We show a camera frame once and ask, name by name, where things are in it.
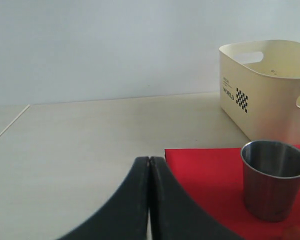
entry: checkered logo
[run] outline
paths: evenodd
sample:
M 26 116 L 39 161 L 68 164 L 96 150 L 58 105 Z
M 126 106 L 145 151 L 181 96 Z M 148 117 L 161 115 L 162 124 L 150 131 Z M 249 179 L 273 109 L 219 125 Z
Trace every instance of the checkered logo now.
M 236 104 L 239 105 L 239 107 L 242 108 L 246 113 L 248 112 L 248 96 L 245 95 L 244 92 L 236 88 Z

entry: metal cup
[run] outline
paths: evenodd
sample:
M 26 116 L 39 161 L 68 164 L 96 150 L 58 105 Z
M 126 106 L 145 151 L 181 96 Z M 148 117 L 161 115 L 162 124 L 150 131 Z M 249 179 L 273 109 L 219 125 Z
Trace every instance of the metal cup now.
M 256 140 L 240 154 L 247 210 L 269 222 L 286 219 L 300 188 L 300 150 L 280 141 Z

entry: white plastic basket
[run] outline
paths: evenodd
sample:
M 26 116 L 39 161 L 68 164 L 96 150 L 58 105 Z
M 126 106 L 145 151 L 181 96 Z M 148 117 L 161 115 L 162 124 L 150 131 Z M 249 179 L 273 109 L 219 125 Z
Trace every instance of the white plastic basket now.
M 300 43 L 234 43 L 219 53 L 222 109 L 251 140 L 300 144 Z M 261 61 L 237 60 L 256 53 Z

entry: red mat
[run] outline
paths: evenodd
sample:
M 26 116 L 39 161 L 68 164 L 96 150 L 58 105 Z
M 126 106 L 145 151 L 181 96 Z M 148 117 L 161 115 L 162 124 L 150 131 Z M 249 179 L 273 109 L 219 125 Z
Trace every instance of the red mat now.
M 186 192 L 219 223 L 243 238 L 280 239 L 285 227 L 300 226 L 300 191 L 283 222 L 264 222 L 246 210 L 240 148 L 166 149 L 165 157 Z

